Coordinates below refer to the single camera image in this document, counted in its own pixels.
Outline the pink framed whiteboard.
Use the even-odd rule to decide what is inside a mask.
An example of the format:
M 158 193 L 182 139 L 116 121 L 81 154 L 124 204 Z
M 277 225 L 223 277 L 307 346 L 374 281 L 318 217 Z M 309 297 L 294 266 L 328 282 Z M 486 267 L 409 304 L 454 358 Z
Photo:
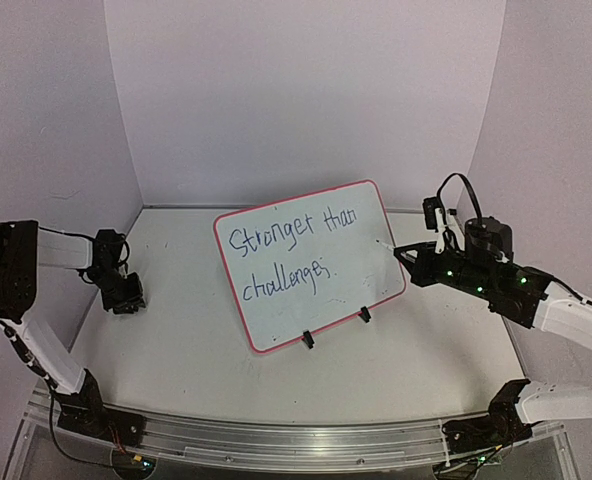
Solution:
M 377 184 L 362 180 L 220 215 L 214 236 L 251 349 L 303 342 L 400 295 Z

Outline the white marker pen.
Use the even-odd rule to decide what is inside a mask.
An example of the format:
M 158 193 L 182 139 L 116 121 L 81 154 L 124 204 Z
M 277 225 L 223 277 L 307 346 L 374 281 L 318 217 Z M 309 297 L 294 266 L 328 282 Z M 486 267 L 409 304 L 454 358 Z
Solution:
M 377 243 L 378 245 L 382 246 L 383 248 L 385 248 L 385 249 L 386 249 L 388 252 L 391 252 L 392 254 L 393 254 L 393 253 L 394 253 L 394 251 L 395 251 L 395 247 L 394 247 L 394 246 L 392 246 L 392 245 L 390 245 L 390 244 L 387 244 L 387 243 L 385 243 L 385 242 L 383 242 L 383 241 L 381 241 L 381 240 L 378 240 L 378 239 L 377 239 L 377 240 L 376 240 L 376 243 Z

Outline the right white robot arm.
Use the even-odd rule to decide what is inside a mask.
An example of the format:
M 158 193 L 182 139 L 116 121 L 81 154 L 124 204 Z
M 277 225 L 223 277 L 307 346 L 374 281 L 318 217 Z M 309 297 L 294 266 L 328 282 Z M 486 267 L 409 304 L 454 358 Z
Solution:
M 437 215 L 427 221 L 436 240 L 393 248 L 414 285 L 450 287 L 485 301 L 490 312 L 510 322 L 592 351 L 591 298 L 547 272 L 516 264 L 508 225 L 473 218 L 456 237 L 450 219 Z M 506 382 L 485 414 L 449 421 L 442 432 L 453 451 L 463 452 L 526 440 L 540 422 L 580 419 L 592 419 L 592 386 L 524 378 Z

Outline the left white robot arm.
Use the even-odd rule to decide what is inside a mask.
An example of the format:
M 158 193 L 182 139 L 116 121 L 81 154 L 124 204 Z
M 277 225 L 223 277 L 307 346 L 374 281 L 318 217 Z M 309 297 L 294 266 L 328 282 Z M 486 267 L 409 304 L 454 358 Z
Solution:
M 113 229 L 95 236 L 42 227 L 35 220 L 0 222 L 0 328 L 22 363 L 40 377 L 61 408 L 60 428 L 134 444 L 140 415 L 108 408 L 89 369 L 80 366 L 50 325 L 32 314 L 41 267 L 74 271 L 95 286 L 114 315 L 144 309 L 143 287 L 128 269 L 130 247 Z

